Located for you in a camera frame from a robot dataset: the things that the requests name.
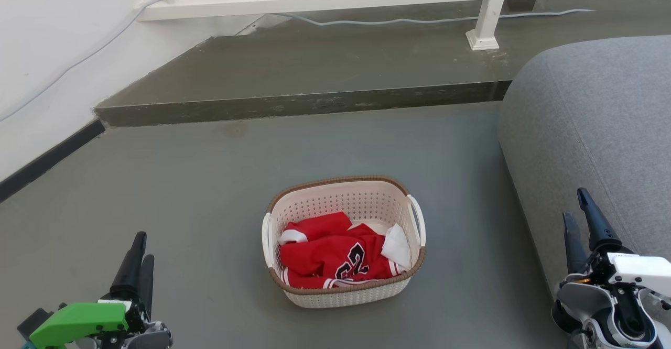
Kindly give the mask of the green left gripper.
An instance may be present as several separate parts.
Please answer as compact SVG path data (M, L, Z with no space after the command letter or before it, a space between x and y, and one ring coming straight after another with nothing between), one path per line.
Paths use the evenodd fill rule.
M145 255L147 237L144 231L134 237L110 286L110 300L63 303L56 312L37 309L17 327L23 347L170 348L171 331L151 321L154 256Z

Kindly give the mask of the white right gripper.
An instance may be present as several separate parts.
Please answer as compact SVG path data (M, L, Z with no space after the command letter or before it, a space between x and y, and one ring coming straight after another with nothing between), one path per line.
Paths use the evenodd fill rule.
M644 301L652 297L669 311L669 261L640 256L623 246L601 208L585 188L578 203L589 229L588 255L570 211L562 213L568 275L558 285L551 315L556 325L579 335L584 348L669 348L669 329L652 318Z

